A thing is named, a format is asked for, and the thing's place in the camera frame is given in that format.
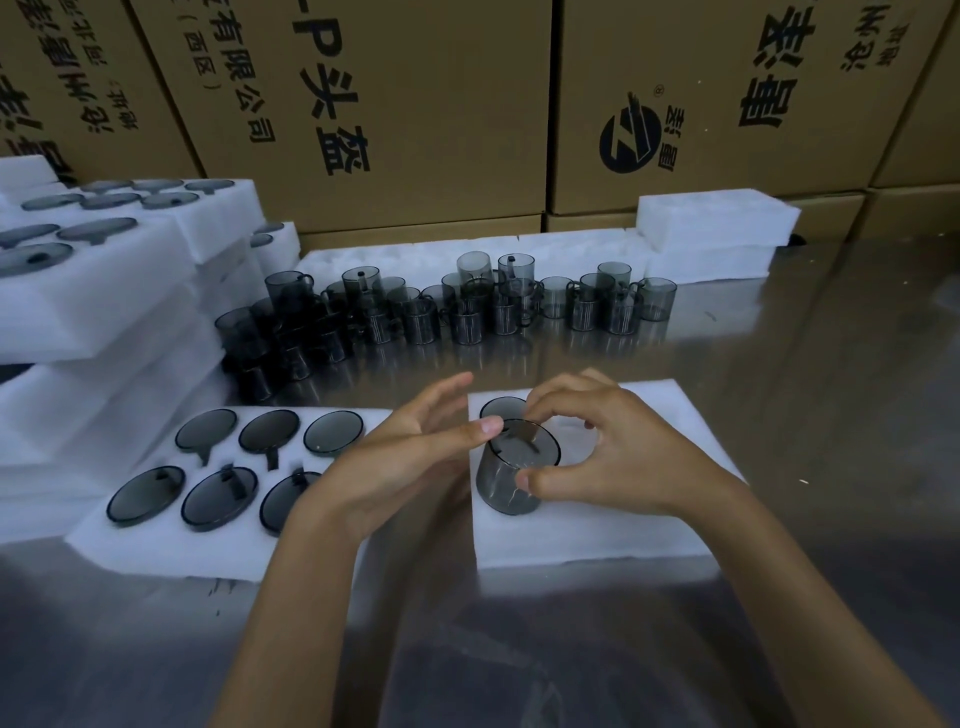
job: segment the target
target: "person's right hand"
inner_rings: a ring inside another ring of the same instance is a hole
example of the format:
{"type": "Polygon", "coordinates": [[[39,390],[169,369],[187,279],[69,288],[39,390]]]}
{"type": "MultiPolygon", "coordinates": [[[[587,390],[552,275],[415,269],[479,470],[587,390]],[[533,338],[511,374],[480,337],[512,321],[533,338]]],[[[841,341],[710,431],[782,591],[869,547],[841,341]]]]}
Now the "person's right hand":
{"type": "Polygon", "coordinates": [[[597,428],[593,454],[572,466],[520,471],[516,486],[544,500],[580,500],[677,515],[727,473],[633,392],[595,369],[555,376],[527,397],[524,418],[579,417],[597,428]]]}

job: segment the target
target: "hand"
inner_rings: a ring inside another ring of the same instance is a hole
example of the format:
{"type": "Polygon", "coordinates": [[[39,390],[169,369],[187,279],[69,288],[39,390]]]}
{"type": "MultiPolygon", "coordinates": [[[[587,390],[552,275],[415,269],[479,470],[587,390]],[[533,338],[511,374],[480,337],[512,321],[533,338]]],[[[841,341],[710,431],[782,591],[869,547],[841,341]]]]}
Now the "hand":
{"type": "Polygon", "coordinates": [[[595,369],[555,376],[527,397],[524,417],[579,417],[598,430],[583,463],[520,471],[516,486],[543,500],[580,500],[635,513],[677,515],[716,477],[730,477],[633,392],[595,369]]]}
{"type": "Polygon", "coordinates": [[[499,417],[444,429],[467,406],[464,390],[472,381],[473,373],[462,372],[435,382],[395,410],[307,489],[291,519],[332,515],[359,545],[440,472],[466,463],[471,449],[503,429],[499,417]]]}

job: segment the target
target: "fingernail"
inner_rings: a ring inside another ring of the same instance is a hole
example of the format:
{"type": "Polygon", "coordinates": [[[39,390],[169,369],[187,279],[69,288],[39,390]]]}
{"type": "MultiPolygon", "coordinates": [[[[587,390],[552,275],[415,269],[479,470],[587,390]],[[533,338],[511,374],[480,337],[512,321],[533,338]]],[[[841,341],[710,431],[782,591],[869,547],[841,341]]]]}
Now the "fingernail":
{"type": "Polygon", "coordinates": [[[503,428],[503,419],[492,415],[480,421],[480,429],[485,435],[495,435],[503,428]]]}

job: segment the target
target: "forearm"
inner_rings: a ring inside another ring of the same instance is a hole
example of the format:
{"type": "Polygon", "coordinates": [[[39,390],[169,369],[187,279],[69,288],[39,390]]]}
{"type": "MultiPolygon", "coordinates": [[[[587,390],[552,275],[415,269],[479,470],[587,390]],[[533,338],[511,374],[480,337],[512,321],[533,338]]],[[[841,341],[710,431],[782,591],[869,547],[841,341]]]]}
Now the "forearm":
{"type": "Polygon", "coordinates": [[[749,489],[725,473],[713,480],[678,515],[732,584],[798,722],[943,725],[749,489]]]}
{"type": "Polygon", "coordinates": [[[327,725],[356,544],[323,514],[291,514],[210,725],[327,725]]]}

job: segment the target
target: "metal table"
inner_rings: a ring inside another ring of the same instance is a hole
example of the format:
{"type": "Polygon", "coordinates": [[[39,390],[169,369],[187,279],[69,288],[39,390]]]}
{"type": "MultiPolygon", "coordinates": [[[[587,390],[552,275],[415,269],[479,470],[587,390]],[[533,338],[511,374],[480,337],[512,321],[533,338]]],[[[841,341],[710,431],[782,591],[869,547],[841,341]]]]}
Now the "metal table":
{"type": "MultiPolygon", "coordinates": [[[[278,404],[395,406],[587,365],[675,378],[759,497],[929,697],[960,721],[960,241],[778,252],[766,281],[683,286],[668,326],[538,321],[477,347],[367,348],[278,404]]],[[[337,725],[789,723],[710,559],[478,576],[465,486],[374,535],[337,725]]],[[[193,726],[256,586],[129,577],[57,540],[0,548],[0,724],[193,726]]]]}

